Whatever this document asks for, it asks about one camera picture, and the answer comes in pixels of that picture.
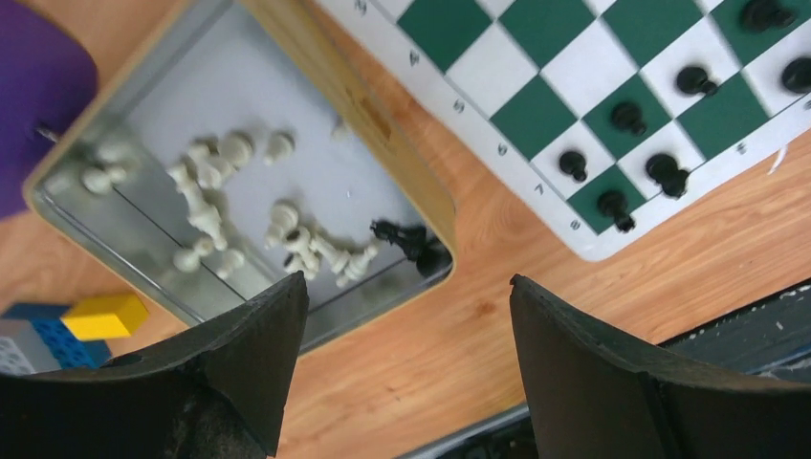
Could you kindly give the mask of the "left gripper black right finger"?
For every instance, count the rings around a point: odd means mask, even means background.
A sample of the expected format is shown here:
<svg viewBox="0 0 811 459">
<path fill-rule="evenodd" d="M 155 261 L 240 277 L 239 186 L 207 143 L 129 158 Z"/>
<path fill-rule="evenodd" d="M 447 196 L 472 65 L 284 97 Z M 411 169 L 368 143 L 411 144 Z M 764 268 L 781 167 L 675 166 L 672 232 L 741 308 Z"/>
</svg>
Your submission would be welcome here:
<svg viewBox="0 0 811 459">
<path fill-rule="evenodd" d="M 689 359 L 511 281 L 519 371 L 542 458 L 806 458 L 810 387 Z"/>
</svg>

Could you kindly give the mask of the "green white chess board mat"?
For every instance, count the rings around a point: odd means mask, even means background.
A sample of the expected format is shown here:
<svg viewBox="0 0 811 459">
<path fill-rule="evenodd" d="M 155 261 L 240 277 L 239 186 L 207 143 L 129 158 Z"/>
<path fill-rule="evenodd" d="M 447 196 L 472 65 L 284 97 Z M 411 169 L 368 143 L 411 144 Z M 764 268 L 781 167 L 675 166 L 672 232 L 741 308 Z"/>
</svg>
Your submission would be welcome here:
<svg viewBox="0 0 811 459">
<path fill-rule="evenodd" d="M 443 123 L 581 259 L 629 246 L 749 168 L 781 157 L 810 128 L 810 92 L 786 91 L 785 66 L 810 57 L 810 5 L 779 1 L 785 29 L 745 31 L 748 1 L 324 1 L 322 9 Z M 675 85 L 704 67 L 713 96 Z M 641 137 L 612 109 L 643 110 Z M 587 179 L 559 170 L 579 151 Z M 646 174 L 657 154 L 690 172 L 669 198 Z M 618 231 L 598 198 L 621 191 L 636 227 Z"/>
</svg>

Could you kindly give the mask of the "black rook chess piece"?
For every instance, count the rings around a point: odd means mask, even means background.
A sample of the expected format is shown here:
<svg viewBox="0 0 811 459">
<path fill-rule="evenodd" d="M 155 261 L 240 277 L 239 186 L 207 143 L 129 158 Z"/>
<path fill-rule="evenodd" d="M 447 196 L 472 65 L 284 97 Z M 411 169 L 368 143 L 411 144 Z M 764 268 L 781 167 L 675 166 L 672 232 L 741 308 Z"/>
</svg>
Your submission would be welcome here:
<svg viewBox="0 0 811 459">
<path fill-rule="evenodd" d="M 597 201 L 600 214 L 609 218 L 613 226 L 622 233 L 628 233 L 636 227 L 636 222 L 630 215 L 627 206 L 627 199 L 619 190 L 608 190 Z"/>
</svg>

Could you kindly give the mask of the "black bishop chess piece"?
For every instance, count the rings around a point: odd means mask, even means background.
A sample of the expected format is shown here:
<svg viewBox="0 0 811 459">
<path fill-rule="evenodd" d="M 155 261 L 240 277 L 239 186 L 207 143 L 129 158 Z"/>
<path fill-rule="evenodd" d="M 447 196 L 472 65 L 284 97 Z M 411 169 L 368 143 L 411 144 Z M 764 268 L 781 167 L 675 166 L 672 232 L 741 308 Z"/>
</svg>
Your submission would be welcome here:
<svg viewBox="0 0 811 459">
<path fill-rule="evenodd" d="M 811 58 L 804 55 L 789 62 L 781 72 L 780 81 L 788 92 L 808 94 L 811 85 Z"/>
</svg>

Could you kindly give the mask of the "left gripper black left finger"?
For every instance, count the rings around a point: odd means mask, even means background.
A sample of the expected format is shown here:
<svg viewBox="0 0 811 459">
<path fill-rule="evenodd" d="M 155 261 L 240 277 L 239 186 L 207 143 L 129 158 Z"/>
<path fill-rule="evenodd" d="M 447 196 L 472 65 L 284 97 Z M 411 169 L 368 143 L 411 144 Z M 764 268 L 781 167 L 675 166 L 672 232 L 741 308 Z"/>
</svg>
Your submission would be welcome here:
<svg viewBox="0 0 811 459">
<path fill-rule="evenodd" d="M 267 458 L 278 450 L 309 296 L 286 276 L 170 339 L 1 379 L 5 458 Z"/>
</svg>

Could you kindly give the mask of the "gold tin box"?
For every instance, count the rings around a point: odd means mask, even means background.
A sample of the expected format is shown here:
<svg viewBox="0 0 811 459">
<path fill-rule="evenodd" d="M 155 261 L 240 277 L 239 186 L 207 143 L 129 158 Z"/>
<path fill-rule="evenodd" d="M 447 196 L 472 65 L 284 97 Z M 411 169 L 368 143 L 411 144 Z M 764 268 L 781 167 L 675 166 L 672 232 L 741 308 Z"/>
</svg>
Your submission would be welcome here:
<svg viewBox="0 0 811 459">
<path fill-rule="evenodd" d="M 31 188 L 33 208 L 101 263 L 189 325 L 224 314 L 283 278 L 292 265 L 265 233 L 276 204 L 300 224 L 358 253 L 376 243 L 375 222 L 424 230 L 412 260 L 400 245 L 378 254 L 357 280 L 339 285 L 328 264 L 307 283 L 309 316 L 301 343 L 315 349 L 404 304 L 447 278 L 453 267 L 437 229 L 356 136 L 334 140 L 338 116 L 249 11 L 234 1 L 194 1 L 143 61 L 88 109 L 88 122 Z M 255 155 L 206 197 L 218 208 L 231 251 L 205 257 L 192 273 L 174 255 L 201 237 L 186 197 L 167 170 L 190 142 L 241 133 L 263 152 L 274 131 L 290 134 L 291 158 Z"/>
</svg>

